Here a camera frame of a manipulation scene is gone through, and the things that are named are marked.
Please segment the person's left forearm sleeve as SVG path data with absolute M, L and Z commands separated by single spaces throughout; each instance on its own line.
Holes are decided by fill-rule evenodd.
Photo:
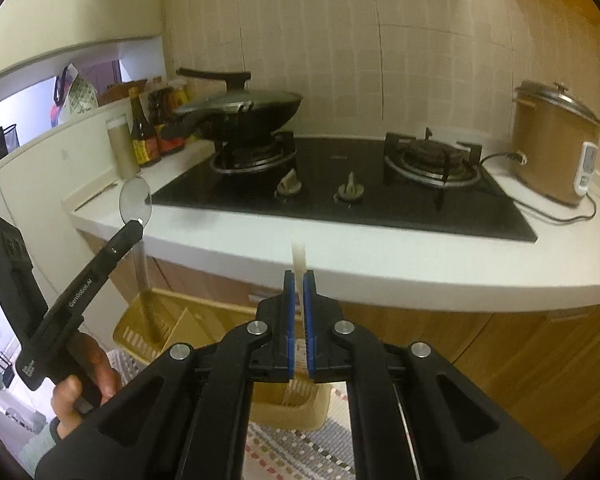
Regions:
M 40 460 L 61 441 L 58 426 L 59 419 L 55 417 L 18 454 L 18 462 L 31 478 L 34 477 L 35 469 Z

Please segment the person's left hand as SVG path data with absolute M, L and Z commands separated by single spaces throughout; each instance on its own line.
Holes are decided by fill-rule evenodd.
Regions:
M 82 356 L 94 374 L 94 383 L 99 388 L 102 403 L 106 403 L 122 388 L 121 376 L 111 367 L 106 352 L 93 337 L 81 334 L 79 342 Z M 58 420 L 56 432 L 59 439 L 67 437 L 83 422 L 82 415 L 74 407 L 82 396 L 82 390 L 76 375 L 68 376 L 54 388 L 50 404 Z

